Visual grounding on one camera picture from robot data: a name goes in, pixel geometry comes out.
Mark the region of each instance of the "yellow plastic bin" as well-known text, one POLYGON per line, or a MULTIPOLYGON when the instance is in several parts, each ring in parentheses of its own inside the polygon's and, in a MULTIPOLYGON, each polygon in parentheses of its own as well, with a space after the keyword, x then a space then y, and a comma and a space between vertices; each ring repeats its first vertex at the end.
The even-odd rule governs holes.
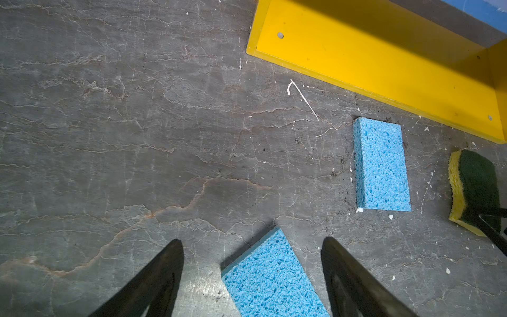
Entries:
POLYGON ((246 52, 506 142, 507 40, 486 49, 388 0, 259 0, 246 52))

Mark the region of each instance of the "table surface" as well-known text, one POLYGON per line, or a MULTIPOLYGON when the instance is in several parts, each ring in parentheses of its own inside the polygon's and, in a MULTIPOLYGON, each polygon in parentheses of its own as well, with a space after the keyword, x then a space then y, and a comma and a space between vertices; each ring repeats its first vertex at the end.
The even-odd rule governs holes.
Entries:
POLYGON ((239 316, 221 267, 274 225, 327 309, 333 236, 420 316, 504 313, 506 258, 447 220, 447 163, 486 156, 507 206, 507 147, 248 56, 255 8, 0 4, 4 315, 85 316, 177 238, 174 315, 239 316), (356 213, 360 116, 402 126, 411 213, 356 213))

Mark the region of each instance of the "blue wall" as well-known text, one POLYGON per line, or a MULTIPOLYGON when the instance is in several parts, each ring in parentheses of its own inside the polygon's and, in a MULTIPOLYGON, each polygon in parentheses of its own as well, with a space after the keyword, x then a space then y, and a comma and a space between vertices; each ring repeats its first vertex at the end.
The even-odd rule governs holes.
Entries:
POLYGON ((442 0, 455 8, 468 13, 474 18, 491 25, 492 27, 507 33, 507 1, 491 0, 492 3, 505 3, 504 8, 498 8, 484 0, 442 0))

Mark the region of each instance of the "cellulose sponge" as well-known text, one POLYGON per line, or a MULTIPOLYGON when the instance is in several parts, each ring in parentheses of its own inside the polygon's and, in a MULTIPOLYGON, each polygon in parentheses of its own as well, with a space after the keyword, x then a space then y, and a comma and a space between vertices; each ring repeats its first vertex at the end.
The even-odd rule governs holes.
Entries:
POLYGON ((400 125, 357 118, 354 151, 357 207, 411 211, 400 125))
POLYGON ((329 317, 278 227, 226 267, 222 281, 242 317, 329 317))

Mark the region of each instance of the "debris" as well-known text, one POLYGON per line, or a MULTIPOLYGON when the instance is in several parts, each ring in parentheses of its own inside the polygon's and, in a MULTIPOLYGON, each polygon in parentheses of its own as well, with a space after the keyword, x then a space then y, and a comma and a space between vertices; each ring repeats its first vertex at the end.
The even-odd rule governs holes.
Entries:
POLYGON ((306 100, 305 96, 303 96, 303 93, 301 92, 301 90, 299 90, 299 87, 298 85, 296 85, 296 83, 291 79, 291 82, 289 83, 289 85, 287 86, 287 95, 291 95, 291 85, 294 85, 296 87, 296 89, 299 91, 299 94, 301 95, 301 97, 305 100, 306 104, 310 107, 310 110, 313 112, 314 116, 317 118, 317 121, 320 121, 317 114, 315 113, 315 111, 313 111, 313 108, 312 106, 310 106, 310 104, 308 103, 308 100, 306 100))
POLYGON ((329 130, 332 130, 332 129, 334 129, 334 128, 329 128, 329 129, 327 129, 327 130, 326 130, 323 134, 321 134, 321 135, 316 135, 315 137, 323 136, 323 135, 324 135, 324 134, 326 134, 329 130))

